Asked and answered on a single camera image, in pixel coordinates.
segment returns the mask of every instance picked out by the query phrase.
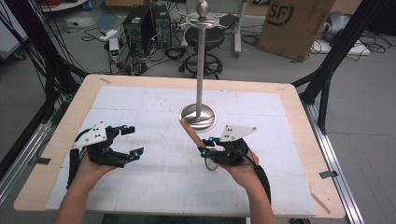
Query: white paper sheet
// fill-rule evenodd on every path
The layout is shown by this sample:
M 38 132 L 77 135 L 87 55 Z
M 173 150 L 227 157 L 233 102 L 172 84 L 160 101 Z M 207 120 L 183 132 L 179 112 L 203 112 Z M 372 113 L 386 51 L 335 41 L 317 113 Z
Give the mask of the white paper sheet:
M 91 192 L 92 211 L 248 217 L 248 198 L 224 170 L 207 171 L 204 159 L 178 122 L 186 105 L 195 103 L 195 90 L 102 87 L 81 131 L 103 121 L 113 127 L 135 126 L 135 133 L 119 135 L 113 150 L 127 153 L 144 147 L 139 161 L 104 176 Z M 218 115 L 216 126 L 199 133 L 219 137 L 226 124 L 254 126 L 244 137 L 259 156 L 272 190 L 272 206 L 279 217 L 312 217 L 315 206 L 298 157 L 282 102 L 277 94 L 204 91 L 203 103 Z M 47 209 L 58 209 L 65 194 L 68 156 Z

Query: forearm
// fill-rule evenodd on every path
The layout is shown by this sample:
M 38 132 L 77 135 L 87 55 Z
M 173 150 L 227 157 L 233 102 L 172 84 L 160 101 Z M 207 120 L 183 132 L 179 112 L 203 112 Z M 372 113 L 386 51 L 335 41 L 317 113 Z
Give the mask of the forearm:
M 254 181 L 246 188 L 249 207 L 250 222 L 252 224 L 273 224 L 276 223 L 271 204 L 260 181 Z
M 53 223 L 83 223 L 89 194 L 88 189 L 79 189 L 78 186 L 71 185 L 64 195 L 64 200 Z

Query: wooden stick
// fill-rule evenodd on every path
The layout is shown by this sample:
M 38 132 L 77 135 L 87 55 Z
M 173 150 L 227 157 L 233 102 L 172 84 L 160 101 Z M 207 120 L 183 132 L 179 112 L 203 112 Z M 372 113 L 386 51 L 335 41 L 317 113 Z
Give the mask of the wooden stick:
M 180 124 L 189 135 L 189 137 L 192 139 L 192 141 L 195 143 L 195 145 L 197 145 L 198 147 L 205 147 L 204 142 L 185 119 L 181 119 Z

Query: round metal base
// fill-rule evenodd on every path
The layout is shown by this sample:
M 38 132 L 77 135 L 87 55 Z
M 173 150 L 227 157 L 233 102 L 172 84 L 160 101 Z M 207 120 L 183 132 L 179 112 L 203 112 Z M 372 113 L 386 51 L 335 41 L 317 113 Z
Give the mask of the round metal base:
M 196 117 L 196 111 L 196 104 L 187 105 L 181 110 L 178 118 L 185 119 L 198 133 L 207 132 L 215 126 L 218 117 L 210 106 L 201 105 L 201 116 L 198 118 Z

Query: wooden table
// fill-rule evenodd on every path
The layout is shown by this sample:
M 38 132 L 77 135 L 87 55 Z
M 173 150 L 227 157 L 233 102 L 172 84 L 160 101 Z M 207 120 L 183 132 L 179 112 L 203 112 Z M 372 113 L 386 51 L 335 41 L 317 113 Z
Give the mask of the wooden table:
M 16 210 L 45 211 L 59 169 L 78 129 L 85 119 L 96 93 L 102 86 L 130 86 L 191 90 L 196 80 L 165 77 L 117 77 L 90 75 L 85 78 L 73 102 L 66 111 L 42 157 L 50 158 L 48 165 L 37 164 L 14 203 Z M 290 84 L 204 80 L 205 90 L 232 90 L 276 93 L 281 98 L 307 183 L 318 214 L 316 217 L 343 218 L 346 214 L 331 178 L 322 179 L 319 173 L 327 171 L 317 139 L 300 102 Z

